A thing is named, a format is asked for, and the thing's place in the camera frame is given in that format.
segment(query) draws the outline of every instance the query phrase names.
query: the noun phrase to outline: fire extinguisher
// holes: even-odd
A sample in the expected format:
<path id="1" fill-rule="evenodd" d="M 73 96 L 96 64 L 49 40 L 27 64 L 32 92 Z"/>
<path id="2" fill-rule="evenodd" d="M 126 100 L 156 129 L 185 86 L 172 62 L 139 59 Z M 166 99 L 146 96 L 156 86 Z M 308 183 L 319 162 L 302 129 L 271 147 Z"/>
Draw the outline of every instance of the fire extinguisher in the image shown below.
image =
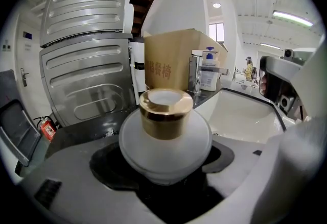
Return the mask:
<path id="1" fill-rule="evenodd" d="M 43 132 L 45 137 L 51 142 L 56 134 L 56 125 L 49 116 L 37 117 L 39 119 L 37 128 Z"/>

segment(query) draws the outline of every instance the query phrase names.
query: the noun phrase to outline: fluorescent light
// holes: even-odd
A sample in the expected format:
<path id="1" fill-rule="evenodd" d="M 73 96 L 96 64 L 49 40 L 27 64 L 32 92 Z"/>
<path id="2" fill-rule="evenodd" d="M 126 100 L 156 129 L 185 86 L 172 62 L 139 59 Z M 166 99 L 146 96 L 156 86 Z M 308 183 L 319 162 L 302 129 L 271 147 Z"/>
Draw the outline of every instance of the fluorescent light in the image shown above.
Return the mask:
<path id="1" fill-rule="evenodd" d="M 313 25 L 313 23 L 311 23 L 311 22 L 309 22 L 309 21 L 307 21 L 307 20 L 305 20 L 303 18 L 292 15 L 292 14 L 287 14 L 287 13 L 283 13 L 283 12 L 274 11 L 272 15 L 276 16 L 276 17 L 282 17 L 282 18 L 285 18 L 285 19 L 289 19 L 289 20 L 292 20 L 292 21 L 295 21 L 295 22 L 299 22 L 299 23 L 302 23 L 305 26 L 309 26 L 309 27 L 311 27 Z"/>
<path id="2" fill-rule="evenodd" d="M 277 46 L 273 46 L 273 45 L 270 45 L 270 44 L 260 43 L 260 45 L 262 45 L 262 46 L 267 46 L 267 47 L 271 47 L 271 48 L 275 48 L 275 49 L 280 50 L 279 47 L 277 47 Z"/>

